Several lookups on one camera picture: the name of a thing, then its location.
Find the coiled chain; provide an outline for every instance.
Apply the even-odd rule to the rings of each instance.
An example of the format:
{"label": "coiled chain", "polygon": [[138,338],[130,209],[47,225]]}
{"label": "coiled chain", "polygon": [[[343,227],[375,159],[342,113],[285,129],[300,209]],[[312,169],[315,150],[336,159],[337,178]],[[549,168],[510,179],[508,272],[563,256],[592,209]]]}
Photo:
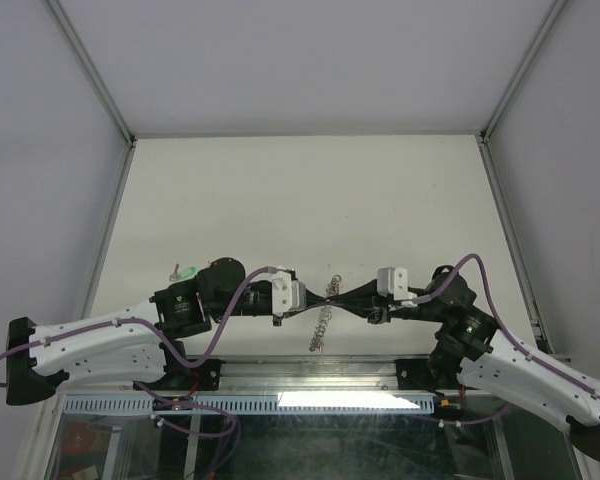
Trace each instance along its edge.
{"label": "coiled chain", "polygon": [[[327,297],[338,295],[340,293],[341,283],[342,277],[340,275],[334,275],[333,278],[331,278],[329,285],[327,285]],[[322,349],[324,347],[324,334],[327,331],[327,326],[329,325],[329,320],[331,320],[331,317],[333,317],[333,314],[331,313],[331,307],[329,305],[325,305],[320,308],[320,313],[318,314],[318,323],[315,331],[313,332],[311,345],[309,346],[310,352],[315,352],[316,350],[320,349],[320,353],[322,353]]]}

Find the robotic arm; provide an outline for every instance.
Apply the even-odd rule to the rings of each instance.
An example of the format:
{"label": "robotic arm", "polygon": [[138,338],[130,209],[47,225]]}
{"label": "robotic arm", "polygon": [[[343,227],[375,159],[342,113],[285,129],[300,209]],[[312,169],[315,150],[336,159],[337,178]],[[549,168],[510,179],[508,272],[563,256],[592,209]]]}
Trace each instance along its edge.
{"label": "robotic arm", "polygon": [[[458,275],[478,261],[494,316],[473,305],[477,295]],[[250,282],[242,264],[223,258],[196,277],[155,292],[134,307],[63,325],[36,326],[28,318],[9,325],[7,403],[35,403],[57,389],[111,381],[156,382],[189,370],[178,339],[212,329],[227,316],[271,316],[274,326],[310,308],[342,308],[371,324],[392,319],[437,322],[438,343],[427,366],[434,380],[451,379],[524,408],[569,434],[573,445],[600,461],[600,380],[525,345],[498,317],[484,265],[465,257],[456,267],[436,269],[424,289],[407,284],[404,268],[383,268],[377,278],[352,291],[323,298],[308,291],[292,270],[261,269],[269,280]]]}

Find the silver chain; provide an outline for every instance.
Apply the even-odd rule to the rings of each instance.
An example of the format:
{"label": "silver chain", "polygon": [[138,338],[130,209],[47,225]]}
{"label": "silver chain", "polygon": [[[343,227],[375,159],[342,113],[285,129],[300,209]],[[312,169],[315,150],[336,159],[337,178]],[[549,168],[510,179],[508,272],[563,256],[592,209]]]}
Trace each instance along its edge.
{"label": "silver chain", "polygon": [[[327,285],[327,289],[325,290],[327,297],[333,297],[334,295],[338,295],[340,293],[340,284],[342,283],[342,277],[340,275],[334,275]],[[311,345],[309,346],[310,352],[315,352],[320,349],[320,353],[322,353],[322,349],[324,347],[324,334],[327,331],[327,326],[329,325],[329,320],[331,320],[333,314],[331,313],[331,307],[329,305],[325,305],[320,308],[320,313],[318,314],[318,323],[316,325],[316,329],[313,332],[313,338],[311,339]]]}

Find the green object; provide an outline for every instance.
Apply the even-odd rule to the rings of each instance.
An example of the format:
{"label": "green object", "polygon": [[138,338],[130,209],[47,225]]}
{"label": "green object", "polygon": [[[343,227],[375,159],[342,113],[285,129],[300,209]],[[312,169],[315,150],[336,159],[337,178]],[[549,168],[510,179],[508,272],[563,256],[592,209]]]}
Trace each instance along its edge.
{"label": "green object", "polygon": [[189,278],[195,277],[197,271],[198,270],[196,269],[196,267],[185,268],[179,273],[179,278],[180,280],[188,280]]}

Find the vent grille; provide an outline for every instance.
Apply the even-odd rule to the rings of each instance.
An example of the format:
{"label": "vent grille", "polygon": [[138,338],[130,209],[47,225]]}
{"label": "vent grille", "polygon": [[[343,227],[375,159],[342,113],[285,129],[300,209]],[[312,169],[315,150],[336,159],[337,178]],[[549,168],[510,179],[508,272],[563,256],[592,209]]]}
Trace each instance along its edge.
{"label": "vent grille", "polygon": [[[234,415],[422,415],[433,413],[433,397],[400,395],[419,408],[281,407],[276,395],[201,395],[197,403]],[[153,413],[153,399],[146,394],[68,395],[65,413],[134,416]],[[160,415],[190,415],[191,410],[156,410]]]}

